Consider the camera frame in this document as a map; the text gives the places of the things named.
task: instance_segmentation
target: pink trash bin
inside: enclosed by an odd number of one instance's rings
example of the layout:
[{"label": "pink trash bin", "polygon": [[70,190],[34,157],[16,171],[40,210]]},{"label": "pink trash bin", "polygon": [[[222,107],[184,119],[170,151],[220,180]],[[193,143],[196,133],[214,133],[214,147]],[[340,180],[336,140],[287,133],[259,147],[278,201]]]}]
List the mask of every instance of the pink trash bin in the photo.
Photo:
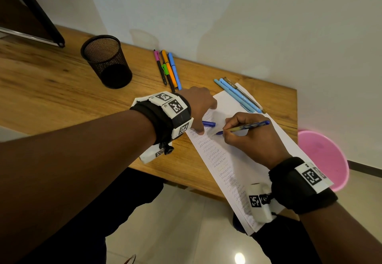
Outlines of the pink trash bin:
[{"label": "pink trash bin", "polygon": [[334,183],[333,191],[342,189],[349,179],[349,165],[341,149],[326,136],[309,130],[298,132],[298,146]]}]

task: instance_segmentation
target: wall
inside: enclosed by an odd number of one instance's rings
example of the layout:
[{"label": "wall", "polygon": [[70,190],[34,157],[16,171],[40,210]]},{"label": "wall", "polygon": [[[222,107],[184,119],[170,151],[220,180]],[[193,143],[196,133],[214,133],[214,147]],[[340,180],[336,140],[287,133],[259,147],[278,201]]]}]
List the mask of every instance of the wall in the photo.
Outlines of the wall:
[{"label": "wall", "polygon": [[299,128],[382,168],[382,0],[37,0],[51,19],[298,90]]}]

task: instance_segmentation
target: paper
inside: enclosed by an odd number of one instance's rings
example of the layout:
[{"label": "paper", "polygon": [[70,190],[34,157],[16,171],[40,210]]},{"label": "paper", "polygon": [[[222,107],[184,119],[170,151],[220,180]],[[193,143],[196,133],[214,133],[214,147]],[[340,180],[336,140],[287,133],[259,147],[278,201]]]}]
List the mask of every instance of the paper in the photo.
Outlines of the paper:
[{"label": "paper", "polygon": [[[236,85],[254,99],[238,83]],[[226,91],[216,94],[214,98],[218,102],[218,107],[216,110],[208,110],[203,120],[216,122],[216,126],[213,128],[205,127],[205,133],[202,136],[199,136],[193,130],[187,130],[186,133],[231,205],[246,233],[251,235],[257,232],[262,227],[262,224],[257,223],[251,214],[245,186],[252,183],[267,183],[270,185],[269,170],[265,166],[255,163],[239,149],[226,144],[222,135],[215,135],[216,132],[222,130],[227,117],[232,117],[236,112],[246,111]],[[272,118],[270,119],[289,153],[293,156],[301,157],[304,161],[311,161],[281,127]],[[236,134],[245,135],[246,132],[248,130],[243,130]],[[282,205],[272,201],[273,211],[279,213],[282,209]]]}]

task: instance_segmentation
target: pen holder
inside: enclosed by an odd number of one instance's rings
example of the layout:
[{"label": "pen holder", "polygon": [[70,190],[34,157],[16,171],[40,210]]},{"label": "pen holder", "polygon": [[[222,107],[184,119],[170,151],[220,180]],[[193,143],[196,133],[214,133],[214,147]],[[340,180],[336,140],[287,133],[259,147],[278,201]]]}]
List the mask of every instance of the pen holder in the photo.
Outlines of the pen holder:
[{"label": "pen holder", "polygon": [[103,34],[88,39],[82,45],[81,55],[108,88],[122,88],[133,77],[116,37]]}]

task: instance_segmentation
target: wood grain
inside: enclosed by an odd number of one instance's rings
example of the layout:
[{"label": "wood grain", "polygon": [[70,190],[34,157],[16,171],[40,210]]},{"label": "wood grain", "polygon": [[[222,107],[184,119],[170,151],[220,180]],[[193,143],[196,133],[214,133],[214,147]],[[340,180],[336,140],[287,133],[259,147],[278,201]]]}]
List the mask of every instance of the wood grain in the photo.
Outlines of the wood grain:
[{"label": "wood grain", "polygon": [[[0,40],[0,125],[30,135],[72,126],[130,107],[135,97],[170,90],[163,85],[152,51],[123,44],[133,73],[129,85],[104,87],[80,55],[92,35],[58,27],[66,47],[16,36]],[[213,79],[239,82],[297,141],[297,92],[294,89],[248,78],[218,68],[175,58],[184,88],[207,87],[221,92]],[[223,194],[187,136],[174,141],[174,152],[147,165],[136,160],[131,167],[178,184],[223,198]]]}]

